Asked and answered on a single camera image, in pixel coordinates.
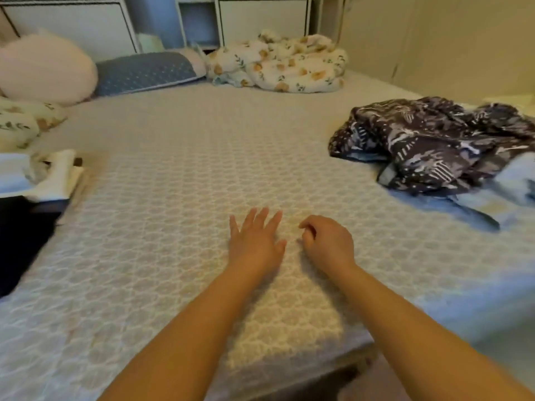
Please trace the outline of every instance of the brown patterned garment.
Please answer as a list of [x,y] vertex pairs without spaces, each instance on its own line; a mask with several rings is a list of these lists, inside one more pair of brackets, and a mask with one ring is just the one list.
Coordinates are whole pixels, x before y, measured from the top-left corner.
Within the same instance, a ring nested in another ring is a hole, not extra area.
[[535,151],[535,124],[516,108],[468,111],[441,97],[355,107],[329,142],[333,157],[390,162],[378,181],[415,195],[467,192],[527,151]]

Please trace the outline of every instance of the person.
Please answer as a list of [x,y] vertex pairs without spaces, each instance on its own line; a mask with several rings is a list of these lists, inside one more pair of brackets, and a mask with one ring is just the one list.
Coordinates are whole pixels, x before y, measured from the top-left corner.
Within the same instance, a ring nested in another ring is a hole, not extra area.
[[[230,217],[228,266],[113,380],[99,401],[201,401],[234,322],[253,290],[279,268],[283,217],[252,209],[238,227]],[[354,259],[351,234],[310,215],[305,254],[345,294],[413,401],[526,401],[535,396],[498,365],[381,284]]]

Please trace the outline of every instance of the bed sheet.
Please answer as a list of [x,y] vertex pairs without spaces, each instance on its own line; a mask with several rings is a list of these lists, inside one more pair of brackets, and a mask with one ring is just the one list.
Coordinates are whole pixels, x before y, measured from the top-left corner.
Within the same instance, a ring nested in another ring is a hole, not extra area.
[[69,222],[0,302],[0,399],[93,400],[225,266],[228,215],[283,209],[279,275],[236,325],[207,399],[248,399],[318,374],[370,341],[304,259],[298,222],[333,217],[358,263],[438,320],[535,288],[535,216],[496,233],[446,202],[392,194],[330,158],[352,107],[418,96],[348,72],[332,94],[208,83],[72,108],[44,150],[75,148],[90,180]]

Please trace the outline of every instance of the bed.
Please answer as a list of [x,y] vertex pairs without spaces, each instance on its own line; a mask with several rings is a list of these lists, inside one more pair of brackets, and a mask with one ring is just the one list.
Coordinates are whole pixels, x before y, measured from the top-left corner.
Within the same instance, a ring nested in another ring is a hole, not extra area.
[[532,312],[535,211],[498,233],[453,204],[390,193],[372,165],[328,156],[352,107],[417,97],[349,72],[331,94],[201,83],[72,108],[38,146],[77,149],[90,178],[0,302],[0,399],[96,399],[223,270],[228,215],[252,206],[283,209],[289,243],[236,325],[210,401],[310,379],[370,342],[302,255],[297,225],[310,213],[347,226],[363,268],[466,337]]

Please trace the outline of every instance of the blue pillow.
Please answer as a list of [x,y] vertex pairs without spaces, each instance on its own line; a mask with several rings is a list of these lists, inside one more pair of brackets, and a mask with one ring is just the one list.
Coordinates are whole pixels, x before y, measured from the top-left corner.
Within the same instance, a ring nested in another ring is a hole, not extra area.
[[185,52],[142,53],[97,63],[98,84],[95,95],[116,96],[155,90],[191,82],[206,74],[204,65],[191,61],[197,57]]

